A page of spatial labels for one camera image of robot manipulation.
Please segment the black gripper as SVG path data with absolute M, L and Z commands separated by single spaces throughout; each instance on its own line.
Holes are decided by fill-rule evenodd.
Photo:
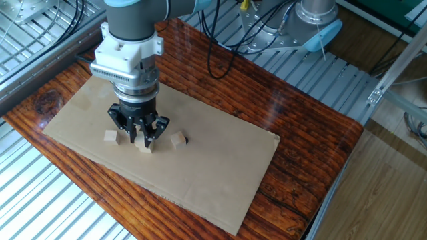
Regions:
M 134 143 L 137 137 L 135 120 L 139 121 L 146 148 L 158 139 L 169 125 L 169 118 L 157 115 L 156 98 L 143 103 L 120 100 L 119 104 L 114 103 L 107 112 L 116 126 L 129 134 L 131 143 Z

